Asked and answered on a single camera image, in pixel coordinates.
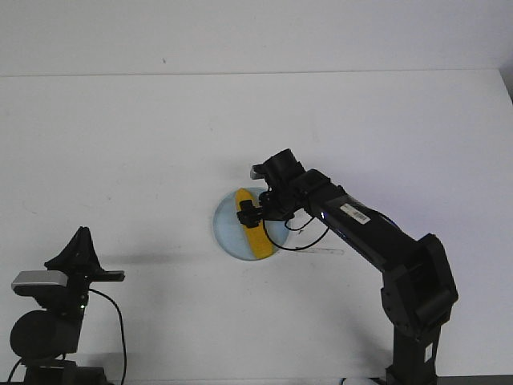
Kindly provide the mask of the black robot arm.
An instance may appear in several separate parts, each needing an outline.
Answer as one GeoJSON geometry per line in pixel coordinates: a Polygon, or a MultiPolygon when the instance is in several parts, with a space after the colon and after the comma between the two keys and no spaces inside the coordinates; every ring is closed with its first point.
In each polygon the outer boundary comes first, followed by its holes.
{"type": "Polygon", "coordinates": [[[19,296],[33,298],[41,308],[24,314],[10,332],[10,346],[26,368],[24,384],[109,384],[102,367],[80,367],[67,360],[78,350],[89,294],[115,304],[94,290],[96,282],[121,282],[122,270],[107,271],[99,263],[86,226],[78,228],[69,243],[44,270],[25,270],[11,283],[19,296]]]}
{"type": "Polygon", "coordinates": [[[305,170],[285,149],[252,167],[268,188],[259,205],[243,201],[237,214],[250,228],[286,222],[302,209],[337,234],[382,273],[382,306],[394,327],[388,384],[436,384],[442,325],[458,291],[442,242],[431,233],[415,240],[391,219],[351,197],[316,169],[305,170]]]}

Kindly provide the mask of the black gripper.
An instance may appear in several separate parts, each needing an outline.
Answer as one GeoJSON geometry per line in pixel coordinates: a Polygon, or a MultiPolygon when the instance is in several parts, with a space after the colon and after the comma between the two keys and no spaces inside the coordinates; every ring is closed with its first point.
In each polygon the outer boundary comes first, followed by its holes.
{"type": "Polygon", "coordinates": [[[254,229],[262,220],[287,221],[294,218],[300,209],[308,211],[305,198],[293,186],[293,182],[306,171],[289,148],[253,167],[265,175],[262,180],[268,185],[268,191],[259,196],[260,206],[255,206],[249,199],[239,202],[236,216],[243,226],[254,229]]]}
{"type": "Polygon", "coordinates": [[[125,278],[123,270],[103,270],[95,252],[91,231],[86,226],[77,229],[74,236],[64,249],[44,263],[48,270],[63,273],[79,271],[84,266],[89,273],[75,273],[68,276],[70,309],[69,317],[83,319],[89,301],[89,289],[93,282],[122,282],[125,278]]]}

